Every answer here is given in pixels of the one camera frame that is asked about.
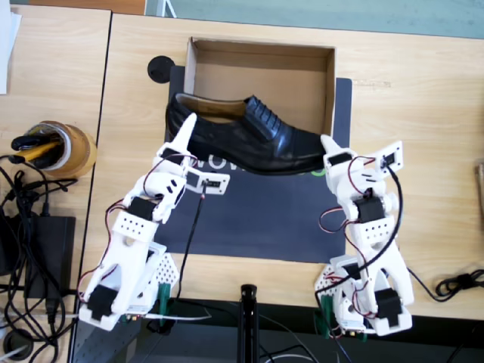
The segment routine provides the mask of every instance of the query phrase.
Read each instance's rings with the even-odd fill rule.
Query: black round hole cover
[[[169,82],[169,71],[175,65],[172,58],[160,55],[151,60],[148,64],[148,75],[157,83]]]
[[[19,331],[26,337],[32,339],[32,336],[27,330],[19,329]],[[33,351],[33,342],[14,331],[8,333],[3,339],[3,351],[5,353],[13,352],[15,349],[19,349],[22,346],[26,346],[26,348],[18,352],[16,355],[12,355],[10,357],[12,361],[23,361],[28,358]]]

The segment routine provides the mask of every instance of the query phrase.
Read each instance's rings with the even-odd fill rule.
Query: black power supply
[[[75,217],[45,216],[33,217],[30,221],[33,236],[30,248],[33,255],[52,280],[61,296],[66,296],[70,288],[70,269],[73,259],[74,232],[76,230]],[[39,274],[36,265],[30,262],[26,267],[25,291],[27,298],[58,299],[57,292],[45,282]]]

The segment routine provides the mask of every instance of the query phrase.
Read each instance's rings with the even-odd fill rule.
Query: wooden table
[[[1,155],[12,152],[10,143],[13,138],[43,120],[75,125],[95,137],[110,11],[21,5],[11,8],[23,17],[10,61],[8,94],[0,95]],[[11,176],[16,170],[25,169],[13,167],[7,161],[2,167]],[[28,172],[27,177],[30,181],[39,180],[35,173]],[[76,289],[79,278],[91,181],[90,172],[68,193],[57,192],[50,198],[52,216],[76,217],[71,289]],[[3,200],[10,188],[4,179],[0,180],[0,187]],[[7,211],[12,214],[14,210],[10,206]],[[20,291],[17,295],[21,297],[23,293]],[[6,302],[6,294],[0,295],[2,308]],[[73,296],[68,296],[64,302],[68,312],[73,312]],[[35,312],[45,314],[44,305],[41,304]],[[45,328],[48,327],[47,321],[44,322]],[[67,361],[69,341],[70,334],[60,339],[58,361]],[[51,361],[53,354],[53,349],[48,348],[36,361]]]
[[[404,141],[406,167],[399,175],[405,217],[398,243],[408,266],[431,287],[484,266],[473,172],[475,160],[484,157],[483,40],[115,14],[84,270],[96,266],[106,247],[105,209],[150,169],[163,143],[169,86],[148,77],[148,62],[166,55],[184,65],[191,36],[336,46],[337,75],[354,85],[352,148],[365,154]],[[182,256],[175,260],[180,266]],[[322,268],[190,255],[182,296],[235,301],[240,285],[252,283],[261,303],[315,306],[313,283]],[[480,289],[445,304],[432,301],[416,283],[414,292],[412,314],[484,319]]]

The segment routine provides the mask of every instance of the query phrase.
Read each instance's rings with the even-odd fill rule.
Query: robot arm
[[[173,287],[178,280],[166,247],[154,243],[159,222],[168,221],[185,189],[220,195],[230,181],[229,175],[191,166],[196,158],[188,152],[188,142],[196,121],[192,113],[173,141],[157,151],[149,173],[124,197],[124,210],[110,232],[108,248],[82,296],[81,320],[112,330],[125,313],[147,314],[156,301],[158,285]],[[187,183],[190,174],[196,180],[193,185]],[[162,278],[163,268],[170,272],[168,279]]]
[[[337,196],[346,215],[357,256],[340,256],[316,282],[315,289],[328,287],[339,279],[352,277],[320,295],[333,297],[333,310],[342,330],[387,335],[411,327],[406,305],[414,294],[411,279],[395,239],[374,263],[353,276],[356,268],[373,259],[389,241],[396,226],[389,214],[399,208],[396,195],[386,192],[384,179],[403,167],[402,143],[359,157],[339,147],[332,138],[321,136],[326,150],[324,163],[327,186]],[[374,169],[365,168],[374,163]]]

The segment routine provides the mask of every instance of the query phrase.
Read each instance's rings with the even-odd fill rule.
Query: shoe
[[[292,175],[322,169],[320,135],[284,123],[255,96],[214,101],[177,93],[166,108],[171,139],[195,112],[197,123],[188,150],[199,160],[210,154],[261,175]]]

